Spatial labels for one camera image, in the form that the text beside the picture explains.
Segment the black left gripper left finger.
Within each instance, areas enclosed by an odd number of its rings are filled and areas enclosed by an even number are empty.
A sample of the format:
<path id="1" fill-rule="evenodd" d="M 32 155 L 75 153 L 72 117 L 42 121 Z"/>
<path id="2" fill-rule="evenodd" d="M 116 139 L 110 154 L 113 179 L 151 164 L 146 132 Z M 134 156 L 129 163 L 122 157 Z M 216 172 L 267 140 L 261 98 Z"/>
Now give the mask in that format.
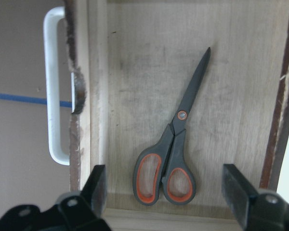
<path id="1" fill-rule="evenodd" d="M 61 231 L 106 231 L 106 166 L 94 166 L 81 191 L 62 194 L 56 201 L 63 218 Z"/>

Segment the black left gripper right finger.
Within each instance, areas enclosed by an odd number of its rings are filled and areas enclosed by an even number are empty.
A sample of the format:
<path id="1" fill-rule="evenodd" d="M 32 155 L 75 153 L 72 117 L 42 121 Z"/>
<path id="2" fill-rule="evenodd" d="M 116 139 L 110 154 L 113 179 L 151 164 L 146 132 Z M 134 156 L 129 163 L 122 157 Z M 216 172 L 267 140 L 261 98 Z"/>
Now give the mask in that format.
<path id="1" fill-rule="evenodd" d="M 270 190 L 256 190 L 234 164 L 224 164 L 222 193 L 244 231 L 289 231 L 289 203 Z"/>

